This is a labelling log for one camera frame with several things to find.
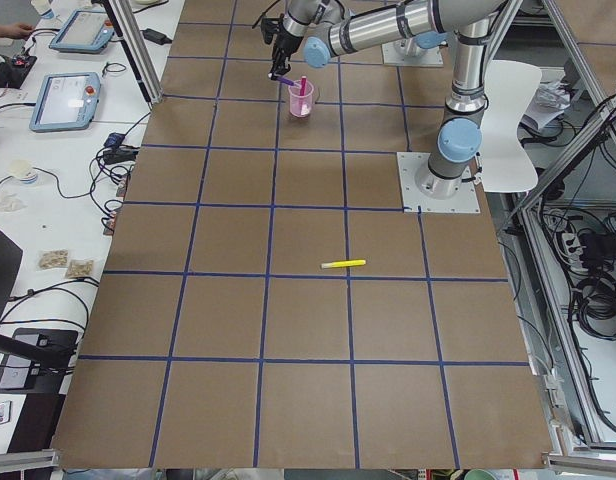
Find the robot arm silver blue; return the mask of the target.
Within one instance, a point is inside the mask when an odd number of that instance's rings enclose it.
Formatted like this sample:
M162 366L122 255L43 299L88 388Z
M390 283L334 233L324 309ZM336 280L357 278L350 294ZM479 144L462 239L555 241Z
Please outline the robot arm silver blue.
M449 199L480 150L491 39L516 7L509 1L399 1L355 13L340 1L292 1L277 17L262 13L254 24L272 48L268 76L274 81L290 71L297 51L322 68L335 57L376 46L392 46L404 58L427 57L452 39L453 78L436 147L415 175L424 195Z

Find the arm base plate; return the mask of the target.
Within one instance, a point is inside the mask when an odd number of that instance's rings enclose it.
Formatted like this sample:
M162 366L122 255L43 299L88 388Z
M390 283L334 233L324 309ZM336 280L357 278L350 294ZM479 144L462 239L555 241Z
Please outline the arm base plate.
M420 47L414 39L382 45L383 64L389 66L441 68L444 64L439 45Z
M428 169L427 152L398 152L402 208L406 213L479 214L480 206L470 168L446 180Z

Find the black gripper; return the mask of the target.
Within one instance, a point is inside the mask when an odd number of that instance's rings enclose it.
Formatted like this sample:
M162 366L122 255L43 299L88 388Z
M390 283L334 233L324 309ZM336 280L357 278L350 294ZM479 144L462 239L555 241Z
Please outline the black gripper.
M272 51L272 67L268 73L270 80L282 80L291 70L288 61L294 53L294 36L284 27L280 27L276 34Z

